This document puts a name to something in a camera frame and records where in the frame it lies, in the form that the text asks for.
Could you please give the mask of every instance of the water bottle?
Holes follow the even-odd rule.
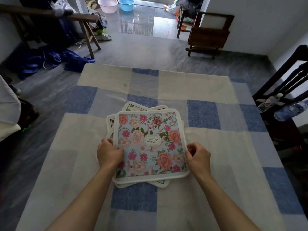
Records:
[[[283,107],[282,109],[274,112],[274,117],[281,122],[284,122],[292,117],[295,117],[308,108],[308,100],[299,101]]]
[[[264,101],[262,104],[258,106],[260,113],[265,112],[266,110],[277,104],[279,102],[280,97],[282,96],[283,96],[282,93],[278,93],[277,95],[269,97],[266,101]]]

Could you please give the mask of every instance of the plastic basin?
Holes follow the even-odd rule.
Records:
[[[132,11],[134,8],[134,0],[119,0],[120,7],[123,11]]]
[[[117,0],[98,0],[97,2],[103,12],[107,14],[116,12]]]

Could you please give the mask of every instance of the forearm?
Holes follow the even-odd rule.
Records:
[[[48,227],[51,230],[93,230],[114,174],[102,167],[70,206]]]
[[[222,231],[260,230],[211,177],[196,177]]]

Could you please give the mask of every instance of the person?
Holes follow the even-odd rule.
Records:
[[[211,153],[199,143],[190,143],[185,152],[187,165],[201,186],[222,231],[260,230],[230,199],[211,176]],[[124,156],[115,149],[112,139],[102,139],[97,149],[99,170],[68,208],[46,229],[93,230],[111,179]]]

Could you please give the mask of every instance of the tablecloth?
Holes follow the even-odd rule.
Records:
[[[17,230],[43,230],[98,170],[106,117],[127,101],[180,112],[188,143],[211,153],[212,175],[261,230],[308,230],[249,89],[238,78],[86,64]],[[190,174],[166,188],[111,183],[95,230],[219,230]]]

